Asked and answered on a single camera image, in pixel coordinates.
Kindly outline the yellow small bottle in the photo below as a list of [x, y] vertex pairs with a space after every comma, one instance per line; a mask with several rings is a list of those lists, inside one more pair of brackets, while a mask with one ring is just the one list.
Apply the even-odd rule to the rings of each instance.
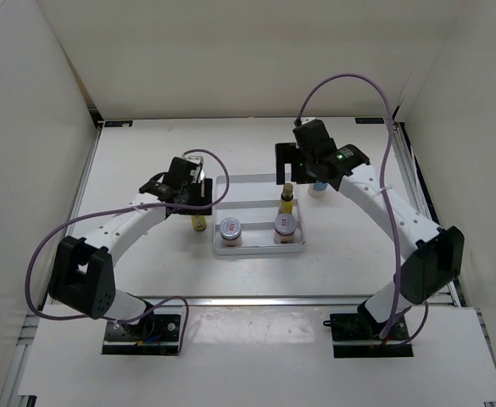
[[281, 191], [278, 214], [290, 215], [293, 212], [293, 184], [286, 182]]
[[193, 215], [191, 217], [192, 228], [194, 231], [205, 231], [207, 228], [207, 221], [204, 215]]

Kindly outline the sauce jar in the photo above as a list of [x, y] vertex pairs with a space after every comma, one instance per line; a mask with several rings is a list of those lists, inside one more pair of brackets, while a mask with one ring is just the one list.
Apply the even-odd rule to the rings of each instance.
[[242, 245], [242, 225], [236, 218], [225, 218], [220, 223], [219, 233], [225, 247]]
[[297, 229], [297, 220], [291, 214], [279, 214], [274, 223], [274, 236], [275, 244], [292, 243]]

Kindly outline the white shaker bottle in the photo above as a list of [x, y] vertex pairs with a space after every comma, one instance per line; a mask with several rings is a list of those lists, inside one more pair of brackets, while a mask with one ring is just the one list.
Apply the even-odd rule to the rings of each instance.
[[196, 156], [195, 159], [198, 162], [198, 182], [202, 183], [205, 179], [204, 158], [202, 156]]
[[312, 198], [322, 198], [327, 189], [328, 184], [325, 182], [316, 182], [314, 184], [311, 184], [308, 189], [308, 194]]

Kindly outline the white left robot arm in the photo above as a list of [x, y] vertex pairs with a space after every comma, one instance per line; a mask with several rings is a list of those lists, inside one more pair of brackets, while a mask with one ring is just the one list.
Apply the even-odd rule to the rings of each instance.
[[210, 214], [211, 193], [203, 157], [174, 157], [165, 173], [139, 188], [126, 212], [84, 237], [61, 240], [48, 293], [86, 317], [123, 323], [135, 339], [150, 336], [154, 319], [145, 313], [150, 305], [116, 288], [114, 267], [134, 243], [170, 215]]

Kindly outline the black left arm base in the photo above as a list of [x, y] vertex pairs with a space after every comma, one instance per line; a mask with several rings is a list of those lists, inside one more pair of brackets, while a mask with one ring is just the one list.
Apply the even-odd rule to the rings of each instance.
[[101, 354], [113, 356], [178, 356], [183, 346], [187, 312], [182, 307], [156, 309], [136, 325], [108, 322]]

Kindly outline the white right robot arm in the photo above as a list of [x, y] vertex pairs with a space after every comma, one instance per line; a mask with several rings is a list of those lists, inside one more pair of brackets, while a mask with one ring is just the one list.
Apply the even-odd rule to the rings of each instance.
[[322, 120], [293, 130], [294, 142], [275, 145], [276, 182], [285, 167], [296, 184], [323, 182], [359, 206], [392, 239], [396, 270], [392, 280], [358, 308], [357, 328], [369, 339], [385, 337], [411, 307], [425, 303], [460, 274], [465, 237], [443, 228], [377, 180], [382, 168], [353, 144], [338, 147]]

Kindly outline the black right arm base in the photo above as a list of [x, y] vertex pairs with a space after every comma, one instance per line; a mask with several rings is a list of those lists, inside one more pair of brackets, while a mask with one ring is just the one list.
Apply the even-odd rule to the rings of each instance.
[[357, 314], [330, 314], [323, 326], [331, 330], [335, 359], [411, 358], [414, 356], [405, 318], [393, 325], [385, 339], [372, 333]]

